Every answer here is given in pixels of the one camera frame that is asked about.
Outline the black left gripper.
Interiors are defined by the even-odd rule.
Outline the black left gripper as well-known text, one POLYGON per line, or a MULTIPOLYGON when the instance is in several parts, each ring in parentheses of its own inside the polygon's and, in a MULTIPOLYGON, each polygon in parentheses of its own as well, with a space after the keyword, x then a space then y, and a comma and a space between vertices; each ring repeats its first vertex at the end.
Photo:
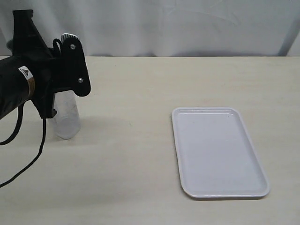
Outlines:
POLYGON ((79 97, 91 92, 83 46, 76 35, 65 33, 48 47, 39 33, 33 39, 32 73, 36 89, 31 99, 40 118, 51 119, 55 93, 73 91, 79 97))

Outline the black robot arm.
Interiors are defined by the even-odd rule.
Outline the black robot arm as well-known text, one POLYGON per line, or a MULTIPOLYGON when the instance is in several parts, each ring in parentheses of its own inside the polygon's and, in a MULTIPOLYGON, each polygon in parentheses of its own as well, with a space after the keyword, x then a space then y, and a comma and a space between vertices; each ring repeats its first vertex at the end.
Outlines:
POLYGON ((79 97, 91 92, 80 39, 63 34, 53 47, 33 46, 0 61, 0 116, 4 118, 32 101, 42 119, 53 118, 55 94, 73 91, 79 97))

